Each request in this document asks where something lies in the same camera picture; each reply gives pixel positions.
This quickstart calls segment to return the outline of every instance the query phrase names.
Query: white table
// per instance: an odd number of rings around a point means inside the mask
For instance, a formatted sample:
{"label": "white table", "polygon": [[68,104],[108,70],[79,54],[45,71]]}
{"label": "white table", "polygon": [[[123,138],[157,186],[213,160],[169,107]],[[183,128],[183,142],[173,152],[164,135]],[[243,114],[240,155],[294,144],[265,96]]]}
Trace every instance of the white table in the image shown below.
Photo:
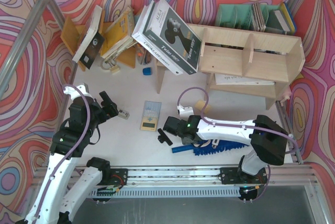
{"label": "white table", "polygon": [[[161,144],[158,140],[158,132],[141,131],[144,101],[161,102],[161,112],[158,128],[163,128],[168,116],[178,117],[176,102],[182,91],[192,86],[205,87],[206,75],[196,73],[194,75],[183,74],[175,76],[166,71],[161,94],[155,90],[155,78],[144,76],[142,69],[146,66],[139,65],[135,69],[121,65],[121,71],[111,74],[102,70],[99,65],[101,58],[96,59],[90,70],[82,72],[78,69],[74,85],[86,83],[90,94],[100,103],[102,99],[99,92],[106,91],[118,108],[130,113],[128,120],[114,117],[99,126],[101,139],[96,145],[85,148],[79,165],[93,156],[109,160],[111,165],[217,165],[238,164],[242,155],[250,152],[251,147],[225,151],[206,156],[195,156],[193,151],[173,154],[171,147],[178,147],[181,139],[170,134],[173,145]],[[208,117],[221,120],[247,120],[255,119],[258,114],[264,114],[280,123],[277,110],[273,106],[265,110],[265,99],[250,95],[212,91],[209,94],[209,104],[212,106]],[[194,106],[199,99],[204,99],[201,91],[189,91],[182,98],[183,106]],[[97,131],[91,137],[91,142],[98,139]],[[285,163],[292,162],[290,155],[286,155]]]}

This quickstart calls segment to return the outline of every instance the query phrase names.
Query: blue brush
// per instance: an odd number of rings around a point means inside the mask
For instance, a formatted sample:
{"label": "blue brush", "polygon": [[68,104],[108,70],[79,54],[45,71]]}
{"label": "blue brush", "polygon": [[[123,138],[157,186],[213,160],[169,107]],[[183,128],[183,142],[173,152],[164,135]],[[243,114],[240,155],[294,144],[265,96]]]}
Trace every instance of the blue brush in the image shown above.
{"label": "blue brush", "polygon": [[199,156],[199,155],[208,155],[217,152],[229,151],[231,149],[239,149],[245,146],[247,145],[239,142],[220,140],[216,148],[213,148],[211,143],[206,145],[205,147],[199,147],[199,148],[193,146],[192,144],[188,144],[188,145],[182,145],[181,147],[172,148],[172,153],[193,150],[193,153],[196,156]]}

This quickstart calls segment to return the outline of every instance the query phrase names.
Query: blue brush bristles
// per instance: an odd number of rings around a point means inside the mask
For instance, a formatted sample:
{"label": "blue brush bristles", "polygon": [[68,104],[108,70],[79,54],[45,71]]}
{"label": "blue brush bristles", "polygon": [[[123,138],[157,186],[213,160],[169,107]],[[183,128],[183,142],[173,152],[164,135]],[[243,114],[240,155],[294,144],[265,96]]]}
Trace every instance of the blue brush bristles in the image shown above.
{"label": "blue brush bristles", "polygon": [[246,147],[246,144],[242,144],[239,142],[234,141],[228,141],[228,140],[220,140],[217,147],[214,149],[212,144],[209,144],[205,147],[200,148],[193,148],[193,152],[196,156],[199,155],[208,155],[208,154],[214,154],[217,152],[223,152],[223,151],[229,151],[231,149],[239,149],[242,147]]}

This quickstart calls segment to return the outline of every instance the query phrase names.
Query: blue object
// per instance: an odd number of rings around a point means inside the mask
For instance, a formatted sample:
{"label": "blue object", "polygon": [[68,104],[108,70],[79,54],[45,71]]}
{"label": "blue object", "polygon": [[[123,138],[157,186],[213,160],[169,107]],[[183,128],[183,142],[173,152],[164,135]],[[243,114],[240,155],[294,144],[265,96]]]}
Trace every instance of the blue object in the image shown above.
{"label": "blue object", "polygon": [[151,67],[147,67],[143,69],[143,75],[144,76],[150,76],[152,74]]}
{"label": "blue object", "polygon": [[211,143],[205,147],[200,147],[200,148],[194,147],[192,144],[189,144],[189,145],[182,145],[180,147],[172,148],[172,153],[193,150],[193,153],[196,156],[199,156],[199,155],[208,155],[208,154],[214,154],[217,152],[229,151],[231,149],[239,149],[239,148],[246,147],[246,146],[247,146],[246,144],[242,144],[239,142],[220,140],[219,144],[217,145],[215,149],[212,147]]}

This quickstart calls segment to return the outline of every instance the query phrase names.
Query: brush handle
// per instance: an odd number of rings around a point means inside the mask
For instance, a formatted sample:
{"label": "brush handle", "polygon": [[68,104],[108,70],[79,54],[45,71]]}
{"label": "brush handle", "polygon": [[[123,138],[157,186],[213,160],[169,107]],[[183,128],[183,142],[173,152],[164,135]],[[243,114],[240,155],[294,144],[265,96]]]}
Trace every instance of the brush handle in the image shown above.
{"label": "brush handle", "polygon": [[177,153],[177,152],[184,152],[184,151],[189,151],[193,150],[193,145],[188,144],[188,145],[182,145],[180,147],[173,147],[172,148],[172,153]]}

